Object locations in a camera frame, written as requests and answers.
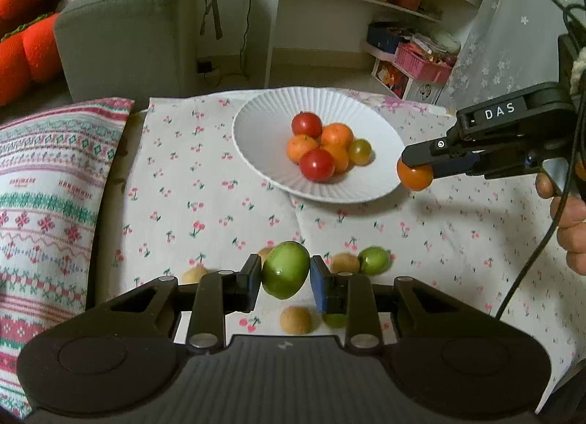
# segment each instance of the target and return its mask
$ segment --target white rope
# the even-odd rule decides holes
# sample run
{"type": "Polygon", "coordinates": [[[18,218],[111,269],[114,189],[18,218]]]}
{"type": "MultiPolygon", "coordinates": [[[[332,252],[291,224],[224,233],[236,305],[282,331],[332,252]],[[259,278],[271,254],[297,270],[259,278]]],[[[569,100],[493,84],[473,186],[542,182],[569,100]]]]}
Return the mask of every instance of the white rope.
{"type": "Polygon", "coordinates": [[[576,95],[582,74],[586,71],[586,47],[580,51],[578,59],[572,67],[572,78],[570,79],[570,95],[576,95]]]}

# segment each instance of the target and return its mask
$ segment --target red tomato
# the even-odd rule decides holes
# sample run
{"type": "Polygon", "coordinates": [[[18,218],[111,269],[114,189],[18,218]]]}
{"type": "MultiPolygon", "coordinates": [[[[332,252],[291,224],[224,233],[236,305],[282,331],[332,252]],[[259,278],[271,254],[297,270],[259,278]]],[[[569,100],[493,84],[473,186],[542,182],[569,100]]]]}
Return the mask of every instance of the red tomato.
{"type": "Polygon", "coordinates": [[[301,112],[293,117],[291,130],[294,135],[307,135],[317,138],[322,134],[322,121],[315,113],[301,112]]]}
{"type": "Polygon", "coordinates": [[[401,184],[411,191],[423,191],[434,180],[434,171],[430,165],[410,168],[400,157],[397,161],[397,174],[401,184]]]}
{"type": "Polygon", "coordinates": [[[309,181],[324,182],[332,177],[336,169],[336,163],[331,153],[326,150],[315,149],[301,157],[299,168],[303,176],[309,181]]]}

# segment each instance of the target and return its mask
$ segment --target metal screw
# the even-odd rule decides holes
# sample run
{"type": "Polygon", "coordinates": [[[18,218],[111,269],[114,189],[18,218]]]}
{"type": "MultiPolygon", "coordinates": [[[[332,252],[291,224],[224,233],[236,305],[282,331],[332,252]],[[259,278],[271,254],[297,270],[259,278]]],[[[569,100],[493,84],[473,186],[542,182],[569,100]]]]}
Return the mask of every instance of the metal screw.
{"type": "Polygon", "coordinates": [[[355,348],[367,349],[376,347],[379,344],[379,339],[370,333],[359,333],[350,338],[350,343],[355,348]]]}
{"type": "Polygon", "coordinates": [[[212,348],[218,343],[218,337],[212,333],[197,333],[189,337],[189,344],[194,348],[212,348]]]}

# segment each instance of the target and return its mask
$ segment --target orange plush toy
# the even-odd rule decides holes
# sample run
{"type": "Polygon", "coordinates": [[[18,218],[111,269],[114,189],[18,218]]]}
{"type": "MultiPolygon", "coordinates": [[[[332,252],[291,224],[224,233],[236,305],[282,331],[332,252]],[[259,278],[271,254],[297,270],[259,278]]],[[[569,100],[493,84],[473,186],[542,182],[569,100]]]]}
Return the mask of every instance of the orange plush toy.
{"type": "Polygon", "coordinates": [[[0,106],[17,100],[33,82],[51,81],[62,70],[53,35],[57,14],[31,23],[46,12],[50,1],[0,0],[0,28],[22,26],[0,42],[0,106]]]}

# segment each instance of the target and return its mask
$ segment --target green yarn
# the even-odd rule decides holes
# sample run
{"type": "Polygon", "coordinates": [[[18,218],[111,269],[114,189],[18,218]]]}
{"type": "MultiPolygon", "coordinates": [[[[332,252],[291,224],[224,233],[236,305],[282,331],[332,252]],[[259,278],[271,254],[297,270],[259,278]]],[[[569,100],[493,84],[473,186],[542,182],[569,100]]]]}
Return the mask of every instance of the green yarn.
{"type": "Polygon", "coordinates": [[[7,33],[5,34],[2,39],[0,39],[0,42],[4,42],[6,39],[8,39],[9,37],[14,36],[15,34],[21,33],[22,31],[24,31],[27,27],[32,26],[33,24],[36,24],[39,21],[42,21],[43,19],[46,19],[48,17],[51,17],[53,15],[52,12],[49,12],[47,14],[42,14],[39,17],[37,17],[34,21],[28,22],[27,24],[23,24],[19,27],[17,27],[16,29],[14,29],[11,33],[7,33]]]}

